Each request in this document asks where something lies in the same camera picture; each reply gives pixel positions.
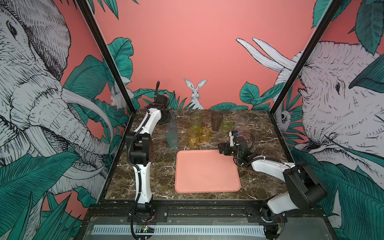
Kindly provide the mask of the tall yellow glass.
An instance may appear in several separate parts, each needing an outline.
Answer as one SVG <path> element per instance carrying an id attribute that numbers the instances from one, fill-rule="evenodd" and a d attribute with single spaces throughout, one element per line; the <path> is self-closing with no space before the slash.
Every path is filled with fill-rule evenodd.
<path id="1" fill-rule="evenodd" d="M 199 144 L 200 130 L 199 128 L 191 127 L 187 130 L 189 147 L 195 148 Z"/>

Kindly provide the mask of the clear blue tall glass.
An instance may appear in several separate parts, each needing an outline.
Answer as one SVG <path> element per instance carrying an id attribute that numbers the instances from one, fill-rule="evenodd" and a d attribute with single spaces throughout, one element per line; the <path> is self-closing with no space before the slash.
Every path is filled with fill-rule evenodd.
<path id="1" fill-rule="evenodd" d="M 173 136 L 177 134 L 177 121 L 172 120 L 171 122 L 167 123 L 167 136 Z"/>

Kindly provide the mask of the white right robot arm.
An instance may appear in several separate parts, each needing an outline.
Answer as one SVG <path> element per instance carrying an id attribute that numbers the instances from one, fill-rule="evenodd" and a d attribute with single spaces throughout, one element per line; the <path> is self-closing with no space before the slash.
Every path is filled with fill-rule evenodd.
<path id="1" fill-rule="evenodd" d="M 281 221 L 283 213 L 291 210 L 309 210 L 327 196 L 325 185 L 309 164 L 270 160 L 252 152 L 238 131 L 229 132 L 229 137 L 228 143 L 218 144 L 220 154 L 232 156 L 238 167 L 252 168 L 283 181 L 287 186 L 286 193 L 266 200 L 261 207 L 260 215 L 264 222 Z"/>

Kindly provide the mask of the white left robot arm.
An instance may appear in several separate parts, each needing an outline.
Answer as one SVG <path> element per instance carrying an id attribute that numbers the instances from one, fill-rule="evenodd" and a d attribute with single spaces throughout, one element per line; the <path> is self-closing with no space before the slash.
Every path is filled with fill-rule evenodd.
<path id="1" fill-rule="evenodd" d="M 167 109 L 168 97 L 156 95 L 154 102 L 145 107 L 146 115 L 140 125 L 126 136 L 127 161 L 135 172 L 136 196 L 134 211 L 154 214 L 153 194 L 150 187 L 150 166 L 154 157 L 152 133 L 157 124 L 162 125 L 172 119 Z"/>

